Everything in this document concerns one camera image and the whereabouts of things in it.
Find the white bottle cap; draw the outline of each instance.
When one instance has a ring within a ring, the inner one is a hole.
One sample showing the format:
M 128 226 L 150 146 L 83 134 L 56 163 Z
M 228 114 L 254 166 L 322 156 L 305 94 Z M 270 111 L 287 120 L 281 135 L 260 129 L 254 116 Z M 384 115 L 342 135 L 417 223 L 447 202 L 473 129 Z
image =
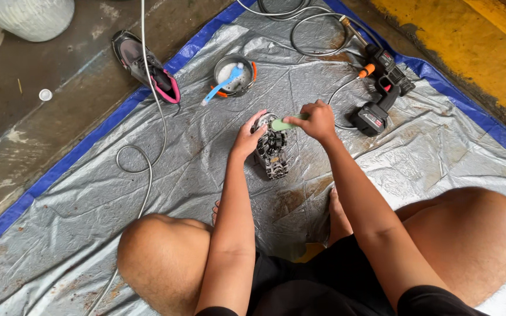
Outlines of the white bottle cap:
M 48 101 L 48 100 L 50 100 L 52 98 L 52 92 L 50 90 L 48 90 L 48 89 L 42 89 L 38 93 L 38 97 L 42 101 Z

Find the hose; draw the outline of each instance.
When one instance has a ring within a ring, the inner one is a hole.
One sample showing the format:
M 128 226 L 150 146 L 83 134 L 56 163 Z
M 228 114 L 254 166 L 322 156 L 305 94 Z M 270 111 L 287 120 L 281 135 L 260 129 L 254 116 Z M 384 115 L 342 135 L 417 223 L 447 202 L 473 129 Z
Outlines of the hose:
M 145 17 L 146 17 L 146 11 L 145 11 L 145 8 L 144 8 L 145 7 L 145 3 L 146 3 L 146 0 L 141 0 L 141 7 L 142 7 L 141 8 L 142 9 L 142 12 L 141 12 L 142 13 L 142 22 L 141 22 L 142 23 L 142 26 L 141 26 L 142 27 L 142 50 L 143 50 L 143 55 L 144 55 L 144 66 L 146 68 L 146 75 L 148 77 L 148 82 L 150 83 L 150 87 L 152 87 L 151 88 L 151 92 L 153 94 L 153 98 L 155 99 L 155 102 L 158 105 L 159 114 L 161 115 L 161 121 L 163 121 L 163 132 L 164 132 L 163 146 L 161 147 L 161 152 L 159 153 L 159 156 L 156 158 L 156 160 L 154 162 L 151 162 L 150 158 L 144 152 L 144 150 L 142 148 L 136 146 L 136 145 L 126 145 L 126 146 L 123 146 L 116 153 L 116 165 L 122 171 L 124 171 L 126 173 L 129 173 L 129 174 L 138 174 L 138 173 L 145 172 L 146 170 L 150 171 L 150 177 L 149 177 L 150 179 L 149 179 L 146 195 L 144 197 L 144 201 L 142 203 L 142 206 L 140 207 L 140 212 L 138 213 L 138 219 L 140 217 L 142 217 L 144 209 L 146 208 L 147 200 L 150 197 L 151 185 L 152 185 L 152 182 L 153 182 L 153 166 L 155 166 L 159 162 L 159 160 L 161 159 L 161 156 L 163 156 L 163 153 L 165 153 L 165 146 L 167 144 L 167 124 L 165 123 L 165 116 L 163 115 L 163 111 L 162 111 L 161 106 L 159 104 L 158 94 L 156 93 L 155 89 L 153 88 L 153 83 L 151 81 L 151 76 L 150 76 L 150 69 L 148 68 L 148 62 L 147 62 L 147 58 L 146 58 L 146 28 L 145 28 L 145 25 L 144 25 L 144 23 L 145 23 Z M 125 150 L 127 148 L 133 148 L 133 149 L 137 150 L 142 155 L 142 157 L 144 157 L 144 159 L 146 160 L 147 168 L 142 169 L 142 170 L 138 170 L 138 171 L 132 171 L 132 170 L 128 170 L 128 169 L 122 167 L 121 164 L 120 164 L 120 162 L 119 162 L 119 156 L 120 156 L 120 153 L 123 152 L 123 150 Z M 101 302 L 105 298 L 105 294 L 107 294 L 109 292 L 109 290 L 110 290 L 110 288 L 112 286 L 112 283 L 114 282 L 114 279 L 116 278 L 117 275 L 118 275 L 118 268 L 115 269 L 115 272 L 112 274 L 111 278 L 109 279 L 109 282 L 104 287 L 104 289 L 101 291 L 101 293 L 99 294 L 99 296 L 95 298 L 95 300 L 93 301 L 93 304 L 91 304 L 91 307 L 84 314 L 84 316 L 92 315 L 95 312 L 95 310 L 99 307 L 99 305 L 101 304 Z
M 251 10 L 250 8 L 248 8 L 247 6 L 245 6 L 240 0 L 235 0 L 235 1 L 237 1 L 238 4 L 240 4 L 243 8 L 245 8 L 245 10 L 247 10 L 247 11 L 249 11 L 251 13 L 257 14 L 257 15 L 261 15 L 261 16 L 270 18 L 273 21 L 287 21 L 287 20 L 290 20 L 292 18 L 298 17 L 299 15 L 301 15 L 302 13 L 304 13 L 304 11 L 306 11 L 306 10 L 325 11 L 325 13 L 319 13 L 319 14 L 314 14 L 314 15 L 308 16 L 307 18 L 304 18 L 303 20 L 300 20 L 294 26 L 294 28 L 292 29 L 292 33 L 290 35 L 290 43 L 292 44 L 293 47 L 287 46 L 287 45 L 285 45 L 283 43 L 280 43 L 280 42 L 278 42 L 276 40 L 271 39 L 271 41 L 274 42 L 275 44 L 277 44 L 278 46 L 282 46 L 284 48 L 291 49 L 293 51 L 297 51 L 298 53 L 304 54 L 306 56 L 324 57 L 324 56 L 331 56 L 331 55 L 334 55 L 334 54 L 339 54 L 341 52 L 341 50 L 343 50 L 343 48 L 347 45 L 348 30 L 347 30 L 347 28 L 344 25 L 343 25 L 343 28 L 345 29 L 345 40 L 343 41 L 343 43 L 341 44 L 341 46 L 339 48 L 337 48 L 337 49 L 335 49 L 335 50 L 333 50 L 331 52 L 310 53 L 310 52 L 303 51 L 301 48 L 298 47 L 298 45 L 296 45 L 296 41 L 294 40 L 294 37 L 296 35 L 296 32 L 298 30 L 299 25 L 301 25 L 302 23 L 304 23 L 306 21 L 309 21 L 309 20 L 311 20 L 313 18 L 318 18 L 320 16 L 334 16 L 334 17 L 336 17 L 338 19 L 342 18 L 342 17 L 347 18 L 351 23 L 353 23 L 354 25 L 358 26 L 363 31 L 365 31 L 366 34 L 368 34 L 368 36 L 376 43 L 376 45 L 378 45 L 378 47 L 383 48 L 382 44 L 380 43 L 380 41 L 377 40 L 376 37 L 372 34 L 372 32 L 370 32 L 367 27 L 365 27 L 364 25 L 362 25 L 362 23 L 360 23 L 359 21 L 357 21 L 357 20 L 355 20 L 353 18 L 350 18 L 350 17 L 348 17 L 346 15 L 332 12 L 331 10 L 329 10 L 327 8 L 320 7 L 320 6 L 311 6 L 311 3 L 312 3 L 311 0 L 302 0 L 302 2 L 295 9 L 290 10 L 290 11 L 285 11 L 285 12 L 277 12 L 277 13 L 272 13 L 269 10 L 267 10 L 267 8 L 265 7 L 264 0 L 257 0 L 257 4 L 259 5 L 259 10 L 261 10 L 261 12 L 257 12 L 257 11 Z M 343 88 L 345 88 L 350 83 L 354 82 L 356 79 L 358 79 L 358 77 L 354 78 L 352 80 L 349 80 L 347 83 L 345 83 L 344 85 L 342 85 L 339 89 L 335 90 L 335 92 L 331 95 L 331 97 L 329 99 L 329 102 L 327 102 L 327 104 L 331 105 L 331 101 L 333 100 L 333 97 L 337 94 L 337 92 L 341 91 Z M 339 129 L 344 129 L 344 130 L 357 130 L 356 127 L 353 127 L 353 126 L 342 126 L 339 123 L 337 123 L 336 121 L 335 121 L 335 127 L 339 128 Z

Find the spray gun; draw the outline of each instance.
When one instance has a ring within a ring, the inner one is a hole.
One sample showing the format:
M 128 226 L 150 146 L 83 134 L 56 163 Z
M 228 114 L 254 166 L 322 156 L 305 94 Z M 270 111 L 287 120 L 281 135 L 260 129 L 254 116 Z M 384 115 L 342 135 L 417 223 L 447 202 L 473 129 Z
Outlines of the spray gun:
M 376 90 L 382 95 L 378 102 L 368 102 L 358 108 L 357 111 L 349 116 L 348 120 L 365 135 L 369 137 L 376 136 L 384 131 L 388 117 L 387 112 L 394 105 L 397 97 L 403 97 L 415 89 L 415 85 L 396 66 L 394 58 L 390 53 L 364 40 L 360 33 L 353 28 L 346 16 L 343 15 L 339 21 L 351 30 L 362 45 L 364 45 L 364 50 L 367 54 L 367 64 L 371 64 L 375 68 L 373 75 L 376 78 Z

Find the hand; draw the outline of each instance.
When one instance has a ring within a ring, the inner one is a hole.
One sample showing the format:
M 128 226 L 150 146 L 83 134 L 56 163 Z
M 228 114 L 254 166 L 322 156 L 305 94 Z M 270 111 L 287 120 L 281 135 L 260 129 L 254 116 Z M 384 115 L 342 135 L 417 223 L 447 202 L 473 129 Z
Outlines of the hand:
M 288 116 L 284 118 L 283 122 L 301 127 L 306 134 L 320 143 L 337 137 L 335 133 L 335 116 L 330 105 L 319 99 L 314 104 L 304 105 L 300 113 L 309 113 L 310 117 L 307 120 L 301 120 Z
M 255 150 L 257 147 L 257 141 L 261 136 L 266 132 L 267 125 L 264 124 L 255 133 L 251 134 L 251 127 L 255 124 L 258 118 L 260 118 L 266 110 L 261 110 L 253 115 L 250 119 L 245 122 L 244 125 L 240 127 L 239 133 L 237 133 L 237 137 L 235 138 L 235 142 L 233 143 L 232 150 L 230 151 L 230 156 L 235 157 L 236 159 L 243 159 L 249 156 L 250 153 Z

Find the green brush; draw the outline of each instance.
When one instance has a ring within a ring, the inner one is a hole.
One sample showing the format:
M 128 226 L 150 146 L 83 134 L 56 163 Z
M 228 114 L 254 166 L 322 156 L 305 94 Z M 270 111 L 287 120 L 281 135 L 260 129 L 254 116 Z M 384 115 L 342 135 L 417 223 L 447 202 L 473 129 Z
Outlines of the green brush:
M 301 120 L 307 120 L 310 117 L 310 115 L 308 113 L 304 113 L 304 114 L 298 114 L 298 115 L 291 115 L 291 117 L 299 118 Z M 294 124 L 284 123 L 282 120 L 283 119 L 279 118 L 279 119 L 272 121 L 271 122 L 271 129 L 274 131 L 279 131 L 279 130 L 285 130 L 285 129 L 298 127 Z

